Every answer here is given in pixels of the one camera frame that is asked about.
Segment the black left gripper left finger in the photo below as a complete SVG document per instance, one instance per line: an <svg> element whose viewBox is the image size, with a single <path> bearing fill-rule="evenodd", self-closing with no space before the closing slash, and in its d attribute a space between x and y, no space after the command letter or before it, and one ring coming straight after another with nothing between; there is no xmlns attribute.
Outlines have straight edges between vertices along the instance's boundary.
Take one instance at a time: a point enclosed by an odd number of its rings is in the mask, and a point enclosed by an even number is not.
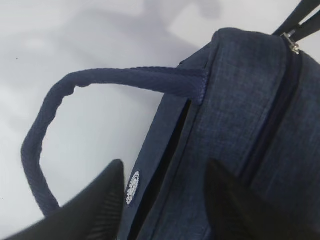
<svg viewBox="0 0 320 240"><path fill-rule="evenodd" d="M124 164L113 160L73 200L11 240L115 240L125 195Z"/></svg>

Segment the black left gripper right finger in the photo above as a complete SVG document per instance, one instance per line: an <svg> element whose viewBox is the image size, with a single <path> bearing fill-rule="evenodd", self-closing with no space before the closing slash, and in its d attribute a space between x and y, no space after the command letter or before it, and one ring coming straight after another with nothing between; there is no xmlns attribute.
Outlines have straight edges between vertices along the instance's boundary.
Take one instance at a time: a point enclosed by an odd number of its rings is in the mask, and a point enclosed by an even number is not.
<svg viewBox="0 0 320 240"><path fill-rule="evenodd" d="M254 194L217 160L204 177L206 215L215 240L318 240L320 234L295 223Z"/></svg>

